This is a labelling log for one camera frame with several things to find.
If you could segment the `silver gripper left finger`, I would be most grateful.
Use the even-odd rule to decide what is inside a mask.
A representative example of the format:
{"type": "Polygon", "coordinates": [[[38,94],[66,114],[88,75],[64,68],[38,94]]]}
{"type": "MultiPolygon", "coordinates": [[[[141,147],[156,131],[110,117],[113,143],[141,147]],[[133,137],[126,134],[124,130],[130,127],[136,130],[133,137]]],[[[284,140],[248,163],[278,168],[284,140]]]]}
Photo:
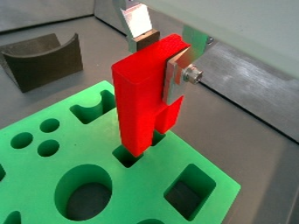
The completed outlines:
{"type": "Polygon", "coordinates": [[[136,0],[112,0],[124,27],[128,51],[134,53],[158,41],[160,32],[152,27],[148,8],[136,0]]]}

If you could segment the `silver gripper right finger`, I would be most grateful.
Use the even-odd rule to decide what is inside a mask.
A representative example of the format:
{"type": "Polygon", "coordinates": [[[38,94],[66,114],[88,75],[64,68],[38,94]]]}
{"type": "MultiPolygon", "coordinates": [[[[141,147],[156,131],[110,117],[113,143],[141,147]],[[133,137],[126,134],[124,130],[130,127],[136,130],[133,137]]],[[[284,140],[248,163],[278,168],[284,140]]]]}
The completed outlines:
{"type": "Polygon", "coordinates": [[[209,36],[185,25],[181,38],[189,46],[180,50],[165,62],[162,102],[166,105],[174,103],[182,96],[185,84],[197,84],[202,76],[202,71],[193,65],[193,62],[204,53],[209,36]]]}

